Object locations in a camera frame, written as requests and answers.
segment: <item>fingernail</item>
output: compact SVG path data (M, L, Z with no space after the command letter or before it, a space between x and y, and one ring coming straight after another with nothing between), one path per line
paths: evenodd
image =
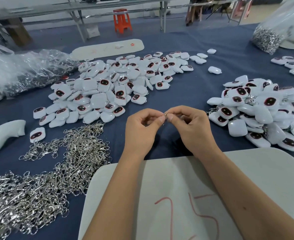
M165 120L166 120L166 116L160 116L159 117L159 120L161 121L161 123L165 123Z
M169 122L173 119L173 114L172 113L168 113L167 114L167 119L169 120Z

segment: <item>forearm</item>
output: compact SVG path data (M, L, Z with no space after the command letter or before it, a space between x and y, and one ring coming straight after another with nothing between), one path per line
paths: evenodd
M245 240L294 240L294 219L274 203L219 149L196 156Z
M137 177L142 160L123 153L83 240L131 239Z

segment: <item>white plastic tray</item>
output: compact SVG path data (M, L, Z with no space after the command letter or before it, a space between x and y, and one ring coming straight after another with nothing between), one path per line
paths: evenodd
M123 47L116 49L117 44ZM142 51L144 44L139 39L124 40L105 44L82 46L74 49L71 55L77 60L93 60L101 57L117 56Z
M275 148L225 154L294 218L292 156ZM103 166L93 176L85 200L78 240L85 234L116 165ZM134 224L135 239L243 239L215 194L205 169L194 157L144 161L139 185L141 189L137 220Z

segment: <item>clear plastic bag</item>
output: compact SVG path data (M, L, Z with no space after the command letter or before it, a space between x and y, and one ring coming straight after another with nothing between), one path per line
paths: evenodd
M294 49L294 0L288 0L261 22L253 33L252 42L271 55L283 43L291 43L284 47Z
M80 62L58 50L15 54L0 45L0 90L7 97L45 87L78 69Z

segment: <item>orange plastic stool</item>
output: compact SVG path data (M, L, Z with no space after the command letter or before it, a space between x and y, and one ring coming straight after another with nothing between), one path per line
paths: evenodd
M120 9L115 9L113 11L114 12L124 12L124 11L127 11L127 9L120 8ZM133 28L131 27L130 18L129 18L128 13L126 13L126 15L127 15L128 21L126 21L125 14L114 15L115 32L117 32L117 29L118 29L119 33L123 34L125 28L130 28L131 31L133 30Z

